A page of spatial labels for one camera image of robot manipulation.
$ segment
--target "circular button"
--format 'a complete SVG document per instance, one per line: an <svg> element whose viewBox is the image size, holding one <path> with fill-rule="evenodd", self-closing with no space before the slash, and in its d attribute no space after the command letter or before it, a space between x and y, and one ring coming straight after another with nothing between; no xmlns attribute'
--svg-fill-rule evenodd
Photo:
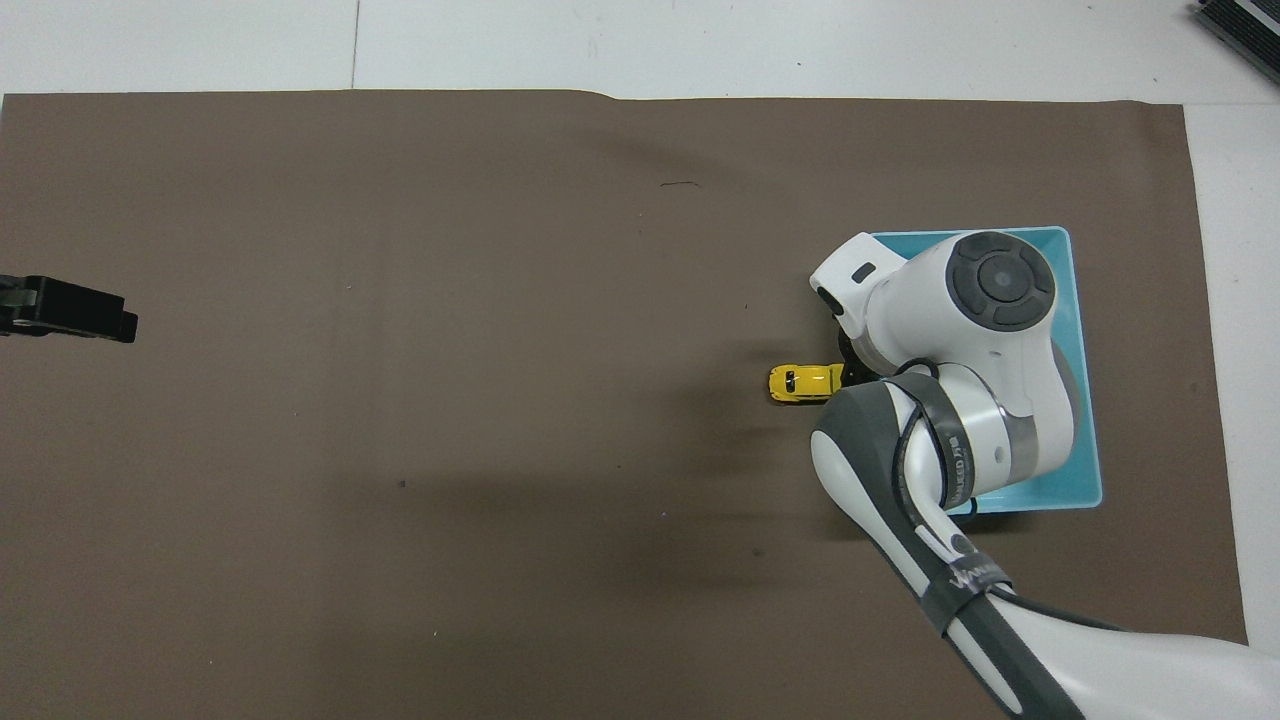
<svg viewBox="0 0 1280 720"><path fill-rule="evenodd" d="M1014 302L1032 287L1032 269L1016 256L996 255L978 268L978 284L992 300Z"/></svg>

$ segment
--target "yellow toy car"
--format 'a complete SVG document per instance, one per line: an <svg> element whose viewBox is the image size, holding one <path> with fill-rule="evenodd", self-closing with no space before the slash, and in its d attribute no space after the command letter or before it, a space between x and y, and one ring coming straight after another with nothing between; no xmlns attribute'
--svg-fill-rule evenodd
<svg viewBox="0 0 1280 720"><path fill-rule="evenodd" d="M769 370L769 396L778 402L822 402L840 389L844 363L778 365Z"/></svg>

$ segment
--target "black ribbed object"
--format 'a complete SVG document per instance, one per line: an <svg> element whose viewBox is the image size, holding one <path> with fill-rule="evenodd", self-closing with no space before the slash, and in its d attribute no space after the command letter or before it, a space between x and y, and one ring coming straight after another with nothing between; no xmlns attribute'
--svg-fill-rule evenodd
<svg viewBox="0 0 1280 720"><path fill-rule="evenodd" d="M1207 0L1196 19L1280 82L1280 0Z"/></svg>

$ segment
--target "robotic arm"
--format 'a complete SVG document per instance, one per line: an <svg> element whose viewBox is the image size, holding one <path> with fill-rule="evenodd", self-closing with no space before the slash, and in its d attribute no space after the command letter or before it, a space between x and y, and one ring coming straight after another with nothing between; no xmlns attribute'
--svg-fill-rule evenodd
<svg viewBox="0 0 1280 720"><path fill-rule="evenodd" d="M983 231L905 261L864 233L810 284L886 375L827 402L810 438L823 488L1009 716L1280 717L1280 661L1027 601L947 516L1074 445L1075 382L1050 338L1057 295L1039 251Z"/></svg>

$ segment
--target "black strap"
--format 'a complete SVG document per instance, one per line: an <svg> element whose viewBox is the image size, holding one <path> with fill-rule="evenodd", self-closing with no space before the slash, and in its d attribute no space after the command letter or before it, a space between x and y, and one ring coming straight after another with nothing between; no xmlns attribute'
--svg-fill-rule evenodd
<svg viewBox="0 0 1280 720"><path fill-rule="evenodd" d="M938 500L945 510L957 507L973 497L974 469L969 434L938 380L920 373L902 373L884 378L911 396L924 410L933 430L933 443L942 459L943 488Z"/></svg>
<svg viewBox="0 0 1280 720"><path fill-rule="evenodd" d="M929 579L929 587L920 596L920 610L940 635L947 634L947 625L969 601L987 592L987 588L1012 580L996 561L984 552L970 552L956 557Z"/></svg>

